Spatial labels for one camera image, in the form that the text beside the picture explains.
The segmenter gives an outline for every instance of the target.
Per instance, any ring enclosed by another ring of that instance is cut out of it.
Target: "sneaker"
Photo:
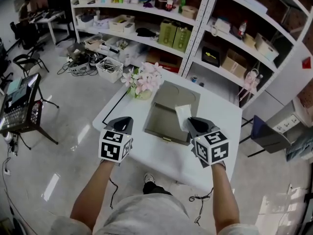
[[[145,183],[147,183],[147,182],[153,182],[154,183],[155,182],[155,178],[154,178],[154,176],[151,173],[147,172],[145,174],[144,181],[145,181]]]

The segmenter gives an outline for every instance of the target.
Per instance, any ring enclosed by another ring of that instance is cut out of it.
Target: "black chair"
[[[43,45],[45,43],[38,43],[39,33],[33,23],[20,22],[15,27],[11,24],[11,28],[16,36],[20,38],[23,49],[30,50],[27,55],[33,55],[37,50],[44,50]]]
[[[244,123],[241,127],[244,127],[246,124],[251,123],[252,121],[253,124],[250,136],[241,140],[239,144],[243,143],[248,139],[251,139],[254,142],[256,142],[259,146],[261,146],[263,150],[260,150],[256,153],[249,155],[248,158],[253,157],[264,151],[267,151],[268,153],[274,153],[291,146],[291,143],[283,134],[274,131],[258,116],[254,116],[253,119]]]
[[[38,53],[34,53],[32,56],[28,56],[26,54],[19,55],[13,59],[13,63],[18,65],[22,69],[24,73],[24,77],[28,76],[29,71],[35,65],[39,65],[39,67],[42,69],[42,66],[40,65],[40,63],[42,63],[45,69],[47,70],[47,72],[49,72],[44,62],[40,59],[40,55]]]

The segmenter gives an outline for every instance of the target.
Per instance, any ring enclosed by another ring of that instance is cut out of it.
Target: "brown cardboard box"
[[[246,66],[247,61],[243,56],[237,54],[231,49],[227,51],[225,60],[222,63],[222,68],[243,79],[244,73],[246,71]]]
[[[158,62],[158,64],[163,66],[164,69],[178,73],[181,65],[181,58],[171,53],[151,48],[147,55],[146,62],[151,64]]]

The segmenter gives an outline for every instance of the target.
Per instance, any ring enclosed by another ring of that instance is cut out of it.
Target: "cable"
[[[204,199],[210,199],[211,198],[211,194],[213,192],[213,188],[211,189],[211,191],[206,195],[206,196],[203,196],[203,197],[199,197],[197,195],[195,196],[191,196],[189,197],[189,201],[190,202],[194,202],[195,199],[201,199],[201,209],[200,209],[200,212],[199,212],[199,216],[195,219],[195,224],[199,225],[199,220],[201,219],[201,214],[202,214],[202,211],[203,211],[203,202],[204,202]]]
[[[13,209],[12,209],[12,207],[11,207],[11,205],[10,205],[10,203],[12,204],[12,206],[15,208],[15,210],[17,211],[17,213],[19,214],[19,216],[22,218],[22,220],[25,222],[25,224],[33,231],[33,233],[35,234],[35,235],[38,235],[36,232],[35,232],[35,230],[27,223],[27,221],[23,218],[23,216],[20,214],[20,212],[19,212],[19,210],[15,207],[15,205],[14,205],[14,203],[13,203],[13,201],[11,200],[11,198],[10,198],[10,196],[9,196],[9,193],[8,193],[8,187],[7,187],[7,185],[6,185],[6,182],[5,182],[5,179],[4,179],[4,174],[3,174],[3,167],[5,168],[5,171],[7,171],[7,164],[8,164],[8,162],[11,160],[11,158],[9,157],[9,153],[11,153],[11,151],[10,151],[10,148],[11,148],[11,151],[12,151],[12,147],[9,147],[9,145],[8,145],[8,151],[7,151],[7,158],[3,161],[3,163],[2,163],[2,179],[3,179],[3,182],[4,182],[4,186],[5,186],[5,190],[4,190],[4,192],[5,192],[5,194],[6,194],[6,196],[7,196],[7,198],[8,198],[8,203],[9,203],[9,207],[10,207],[10,211],[11,211],[11,213],[12,213],[12,215],[14,215],[14,212],[13,212]]]
[[[118,190],[118,185],[117,185],[116,183],[114,183],[114,182],[111,180],[111,178],[109,178],[109,181],[116,187],[115,192],[114,192],[113,195],[112,195],[111,203],[110,203],[110,207],[111,207],[111,209],[113,210],[112,202],[113,202],[114,195],[116,194],[116,192],[117,192],[117,190]]]

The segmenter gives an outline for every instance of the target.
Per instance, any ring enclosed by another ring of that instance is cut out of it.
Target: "cardboard box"
[[[160,36],[158,43],[167,47],[173,47],[177,26],[169,20],[164,20],[161,23]]]
[[[146,62],[151,64],[158,62],[164,69],[174,73],[179,72],[181,61],[180,57],[156,48],[150,49],[146,59]]]
[[[246,71],[246,66],[247,61],[243,56],[237,54],[231,49],[227,51],[227,55],[222,64],[222,68],[243,79],[244,73]]]

